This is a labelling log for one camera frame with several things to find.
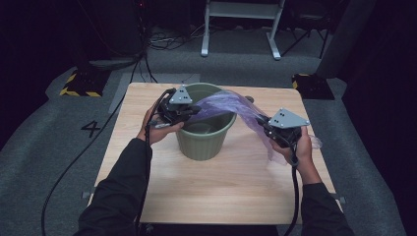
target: person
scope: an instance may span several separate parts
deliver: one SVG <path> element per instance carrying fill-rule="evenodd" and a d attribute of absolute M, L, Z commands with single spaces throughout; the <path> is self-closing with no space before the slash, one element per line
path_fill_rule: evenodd
<path fill-rule="evenodd" d="M 152 144 L 161 141 L 169 133 L 179 131 L 184 125 L 181 122 L 161 129 L 150 128 L 147 144 L 146 122 L 152 109 L 153 107 L 148 110 L 141 131 L 124 148 L 107 178 L 97 185 L 90 205 L 80 215 L 79 229 L 75 236 L 137 235 L 134 221 L 141 210 L 148 186 L 150 158 L 146 158 L 147 150 L 151 157 Z M 287 161 L 289 160 L 291 154 L 289 148 L 282 148 L 273 141 L 271 144 L 274 150 L 282 153 Z M 296 155 L 299 158 L 297 170 L 303 182 L 302 235 L 354 235 L 315 167 L 312 143 L 306 127 L 302 128 Z M 273 225 L 154 225 L 151 235 L 278 234 Z"/>

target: printed number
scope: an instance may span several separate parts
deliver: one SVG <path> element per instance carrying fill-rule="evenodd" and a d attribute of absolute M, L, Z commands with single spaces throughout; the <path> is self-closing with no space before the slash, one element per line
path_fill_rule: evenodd
<path fill-rule="evenodd" d="M 97 122 L 96 121 L 91 121 L 88 124 L 86 124 L 85 126 L 83 126 L 83 128 L 81 128 L 82 130 L 88 130 L 89 131 L 89 137 L 91 138 L 92 135 L 94 134 L 94 131 L 100 130 L 101 128 L 97 127 Z"/>

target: plastic bucket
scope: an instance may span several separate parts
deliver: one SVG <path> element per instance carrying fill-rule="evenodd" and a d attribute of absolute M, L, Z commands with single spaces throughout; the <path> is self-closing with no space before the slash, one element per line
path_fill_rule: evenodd
<path fill-rule="evenodd" d="M 212 84 L 196 83 L 186 86 L 193 102 L 208 97 L 222 88 Z M 176 132 L 181 152 L 194 160 L 208 160 L 215 157 L 223 146 L 228 129 L 236 120 L 235 113 L 211 117 L 195 123 L 187 123 Z"/>

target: gray carpet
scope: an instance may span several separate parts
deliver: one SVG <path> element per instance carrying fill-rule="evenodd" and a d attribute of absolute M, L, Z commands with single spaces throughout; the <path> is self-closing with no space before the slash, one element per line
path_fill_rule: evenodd
<path fill-rule="evenodd" d="M 290 32 L 276 36 L 282 51 L 293 40 Z M 164 83 L 193 80 L 219 86 L 291 88 L 291 76 L 314 73 L 321 40 L 305 38 L 280 61 L 273 60 L 264 30 L 218 31 L 210 39 L 208 57 L 200 56 L 202 39 L 174 50 L 149 50 L 152 74 Z M 140 68 L 149 83 L 145 63 Z M 81 130 L 91 121 L 102 128 L 126 87 L 133 66 L 112 72 L 103 97 L 60 96 L 74 68 L 55 79 L 46 91 L 49 101 L 37 109 L 0 153 L 0 235 L 40 235 L 43 202 L 56 179 L 91 141 Z M 142 79 L 139 69 L 135 80 Z M 395 201 L 358 137 L 340 98 L 345 83 L 328 80 L 335 100 L 304 100 L 349 224 L 357 235 L 405 235 Z M 71 235 L 87 205 L 81 198 L 95 181 L 117 114 L 99 138 L 72 166 L 56 188 L 46 212 L 47 235 Z M 279 225 L 283 235 L 286 225 Z M 300 226 L 293 235 L 300 234 Z"/>

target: black cable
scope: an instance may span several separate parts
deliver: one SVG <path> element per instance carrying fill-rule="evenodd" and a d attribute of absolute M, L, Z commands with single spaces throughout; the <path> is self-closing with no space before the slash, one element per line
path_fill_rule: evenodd
<path fill-rule="evenodd" d="M 113 52 L 116 55 L 119 56 L 124 56 L 124 57 L 130 57 L 130 61 L 128 62 L 121 62 L 121 63 L 113 63 L 110 65 L 97 65 L 97 64 L 93 64 L 92 65 L 99 71 L 114 71 L 114 70 L 119 70 L 119 69 L 123 69 L 126 67 L 129 67 L 133 64 L 135 64 L 136 62 L 140 61 L 142 59 L 142 53 L 143 51 L 147 48 L 147 44 L 146 44 L 146 29 L 144 26 L 144 23 L 142 22 L 142 18 L 139 18 L 140 20 L 138 21 L 138 25 L 139 25 L 139 31 L 140 31 L 140 36 L 141 36 L 141 43 L 143 45 L 143 48 L 141 50 L 141 52 L 139 52 L 138 54 L 126 54 L 126 53 L 122 53 L 119 51 L 114 50 L 112 47 L 110 47 L 107 42 L 102 38 L 101 34 L 98 32 L 96 26 L 94 25 L 94 23 L 92 22 L 91 17 L 89 16 L 88 12 L 86 11 L 85 7 L 83 6 L 83 4 L 80 2 L 80 0 L 77 0 L 80 8 L 82 9 L 84 15 L 86 16 L 86 18 L 89 21 L 89 24 L 92 26 L 92 28 L 94 29 L 96 35 L 98 36 L 99 40 L 103 43 L 103 45 L 111 52 Z"/>
<path fill-rule="evenodd" d="M 155 32 L 153 34 L 153 36 L 150 37 L 149 48 L 154 49 L 154 50 L 174 50 L 176 48 L 179 48 L 179 47 L 185 45 L 187 42 L 193 41 L 196 38 L 203 36 L 204 34 L 201 34 L 201 35 L 198 35 L 198 36 L 193 36 L 194 33 L 198 32 L 199 30 L 203 30 L 203 26 L 204 26 L 204 24 L 202 24 L 198 28 L 194 29 L 190 34 L 190 38 L 188 38 L 188 39 L 186 39 L 186 37 L 184 37 L 182 35 L 176 35 L 176 36 L 168 37 L 168 36 L 165 35 L 165 32 Z M 155 45 L 156 43 L 161 43 L 163 41 L 166 41 L 166 44 L 164 46 Z"/>
<path fill-rule="evenodd" d="M 290 146 L 291 149 L 291 153 L 292 153 L 292 162 L 296 163 L 298 160 L 297 156 L 296 156 L 296 147 L 292 147 Z M 288 226 L 288 229 L 286 230 L 284 236 L 288 236 L 292 229 L 295 227 L 295 224 L 297 222 L 297 218 L 298 218 L 298 209 L 300 207 L 300 193 L 299 193 L 299 189 L 298 189 L 298 180 L 297 180 L 297 166 L 293 165 L 291 168 L 291 174 L 292 174 L 292 183 L 294 185 L 294 214 L 292 216 L 292 220 L 290 225 Z"/>
<path fill-rule="evenodd" d="M 132 82 L 133 80 L 133 76 L 135 74 L 135 70 L 136 67 L 138 66 L 139 61 L 136 63 L 135 67 L 133 68 L 132 71 L 132 76 L 131 76 L 131 80 L 129 82 L 129 84 Z M 94 138 L 92 138 L 92 140 L 89 142 L 89 144 L 74 158 L 73 161 L 71 161 L 71 163 L 67 166 L 67 168 L 64 170 L 64 172 L 62 172 L 62 174 L 59 176 L 59 178 L 57 179 L 57 181 L 55 182 L 55 184 L 53 185 L 52 189 L 50 190 L 48 196 L 45 199 L 45 202 L 43 204 L 43 208 L 42 208 L 42 213 L 41 213 L 41 217 L 40 217 L 40 228 L 42 231 L 42 236 L 46 236 L 46 231 L 45 231 L 45 213 L 46 213 L 46 208 L 48 206 L 49 200 L 53 194 L 53 192 L 55 191 L 56 187 L 58 186 L 58 184 L 61 182 L 62 178 L 64 178 L 65 174 L 68 172 L 68 170 L 77 162 L 77 160 L 89 149 L 89 147 L 95 142 L 95 140 L 100 136 L 100 134 L 103 132 L 103 130 L 105 129 L 105 127 L 108 125 L 108 123 L 110 122 L 111 118 L 114 116 L 114 114 L 116 113 L 117 109 L 119 108 L 119 106 L 122 104 L 123 100 L 125 99 L 125 95 L 126 93 L 123 95 L 122 99 L 120 99 L 119 103 L 117 104 L 116 108 L 114 108 L 114 111 L 110 114 L 110 116 L 107 118 L 106 122 L 104 123 L 104 125 L 101 127 L 101 129 L 99 130 L 99 132 L 97 133 L 96 136 L 94 136 Z"/>
<path fill-rule="evenodd" d="M 150 81 L 154 80 L 157 83 L 156 78 L 152 75 L 152 72 L 150 70 L 147 53 L 145 54 L 145 62 L 147 63 L 147 68 L 148 68 L 148 73 L 149 73 L 149 76 L 150 76 Z"/>
<path fill-rule="evenodd" d="M 149 176 L 150 176 L 150 149 L 149 149 L 149 147 L 150 147 L 150 133 L 149 133 L 149 130 L 150 130 L 150 122 L 151 122 L 151 120 L 152 120 L 152 117 L 153 117 L 153 115 L 155 114 L 155 112 L 156 112 L 156 109 L 157 109 L 157 107 L 158 107 L 158 105 L 159 105 L 159 103 L 162 101 L 162 99 L 169 93 L 169 92 L 171 92 L 171 90 L 170 89 L 168 89 L 168 90 L 166 90 L 160 97 L 159 97 L 159 99 L 156 101 L 156 103 L 154 104 L 154 107 L 153 107 L 153 110 L 152 110 L 152 112 L 150 113 L 150 117 L 148 118 L 148 120 L 147 120 L 147 123 L 146 123 L 146 125 L 145 125 L 145 143 L 146 143 L 146 161 L 147 161 L 147 173 L 146 173 L 146 176 L 147 176 L 147 185 L 146 185 L 146 187 L 145 187 L 145 191 L 144 191 L 144 194 L 142 195 L 142 202 L 141 202 L 141 205 L 140 205 L 140 208 L 139 208 L 139 211 L 138 211 L 138 214 L 137 214 L 137 216 L 136 216 L 136 219 L 135 219 L 135 226 L 136 226 L 136 234 L 137 235 L 139 235 L 139 231 L 140 231 L 140 227 L 139 227 L 139 225 L 140 225 L 140 221 L 141 221 L 141 215 L 142 215 L 142 210 L 144 209 L 144 204 L 145 204 L 145 198 L 146 198 L 146 196 L 147 196 L 147 193 L 148 193 L 148 184 L 149 184 Z"/>
<path fill-rule="evenodd" d="M 142 75 L 142 68 L 141 68 L 141 65 L 139 65 L 139 73 L 141 74 L 141 78 L 142 78 L 142 80 L 144 81 L 144 83 L 146 83 L 147 81 L 145 80 L 144 75 Z"/>

